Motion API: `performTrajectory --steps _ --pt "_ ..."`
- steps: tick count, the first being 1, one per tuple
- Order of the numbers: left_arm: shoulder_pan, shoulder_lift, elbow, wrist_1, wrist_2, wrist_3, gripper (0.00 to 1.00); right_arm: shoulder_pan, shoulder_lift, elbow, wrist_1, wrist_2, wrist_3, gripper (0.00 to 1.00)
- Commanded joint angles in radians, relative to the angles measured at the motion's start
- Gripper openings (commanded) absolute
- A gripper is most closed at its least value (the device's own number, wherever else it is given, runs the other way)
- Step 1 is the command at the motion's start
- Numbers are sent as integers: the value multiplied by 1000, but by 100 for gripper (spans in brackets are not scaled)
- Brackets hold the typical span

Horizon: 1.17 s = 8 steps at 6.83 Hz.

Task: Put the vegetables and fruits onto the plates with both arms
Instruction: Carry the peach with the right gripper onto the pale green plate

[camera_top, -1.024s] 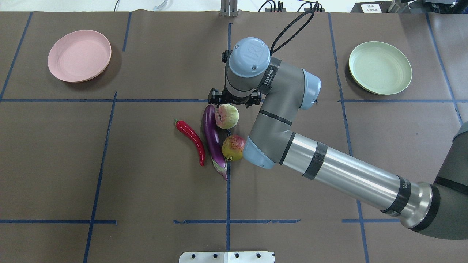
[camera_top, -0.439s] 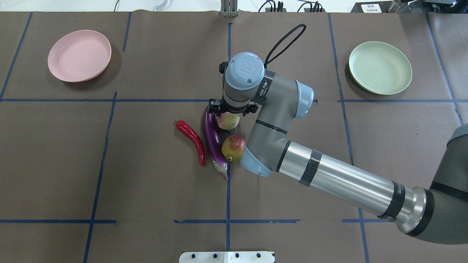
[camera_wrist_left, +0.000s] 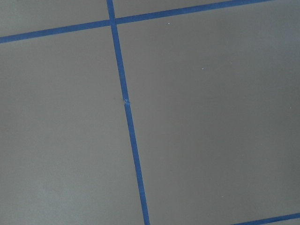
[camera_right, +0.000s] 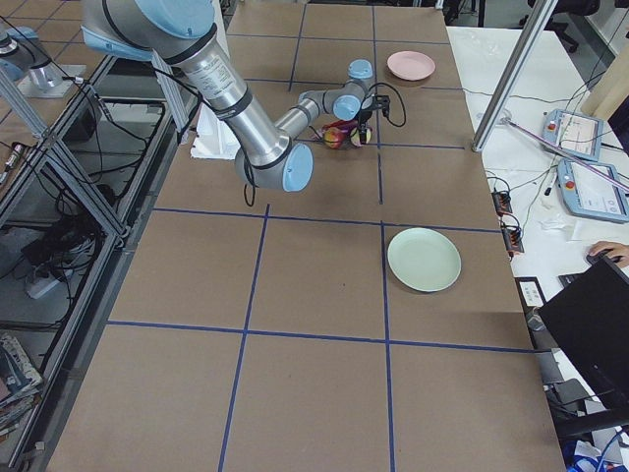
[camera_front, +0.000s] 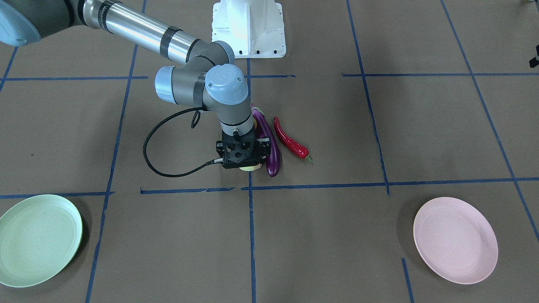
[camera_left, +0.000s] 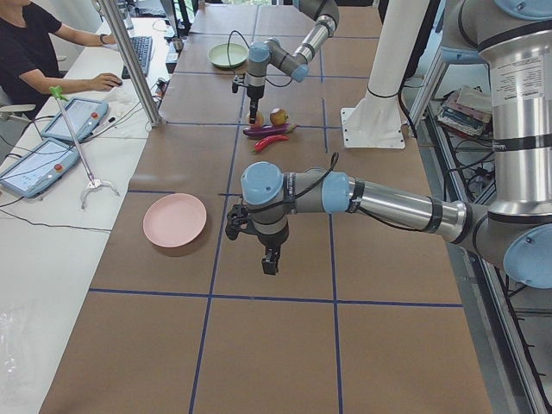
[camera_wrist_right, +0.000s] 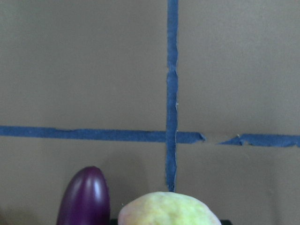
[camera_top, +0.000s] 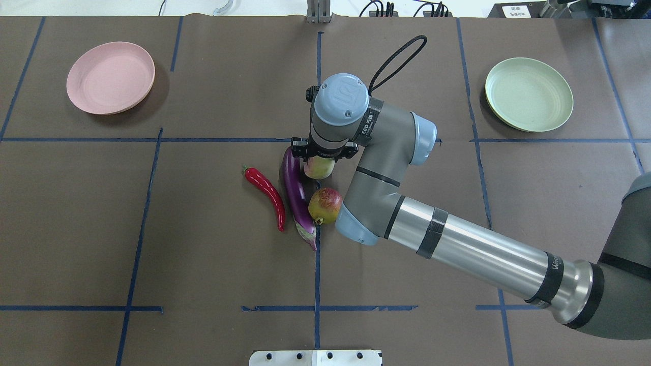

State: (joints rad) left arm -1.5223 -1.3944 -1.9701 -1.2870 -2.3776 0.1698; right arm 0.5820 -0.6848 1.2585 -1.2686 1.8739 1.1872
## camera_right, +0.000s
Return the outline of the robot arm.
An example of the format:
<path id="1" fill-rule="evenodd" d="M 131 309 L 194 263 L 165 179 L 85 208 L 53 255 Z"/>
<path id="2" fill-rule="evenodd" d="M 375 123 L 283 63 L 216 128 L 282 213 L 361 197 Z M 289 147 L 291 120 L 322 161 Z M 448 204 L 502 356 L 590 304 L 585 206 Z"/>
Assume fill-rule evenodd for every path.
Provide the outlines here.
<path id="1" fill-rule="evenodd" d="M 351 120 L 372 104 L 372 64 L 357 59 L 341 88 L 307 91 L 271 121 L 219 44 L 209 1 L 85 1 L 82 30 L 85 44 L 104 54 L 136 61 L 159 56 L 181 69 L 235 135 L 236 169 L 252 187 L 302 191 L 314 157 L 297 137 L 323 114 Z"/>

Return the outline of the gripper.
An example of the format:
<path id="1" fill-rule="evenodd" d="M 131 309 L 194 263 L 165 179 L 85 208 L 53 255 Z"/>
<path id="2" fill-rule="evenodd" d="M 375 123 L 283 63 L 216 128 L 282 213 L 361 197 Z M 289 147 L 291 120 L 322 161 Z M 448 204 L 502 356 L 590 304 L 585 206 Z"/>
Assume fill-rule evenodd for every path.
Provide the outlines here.
<path id="1" fill-rule="evenodd" d="M 367 124 L 369 120 L 372 118 L 372 111 L 368 109 L 362 109 L 357 114 L 357 121 L 359 127 L 359 141 L 363 146 L 367 143 Z"/>

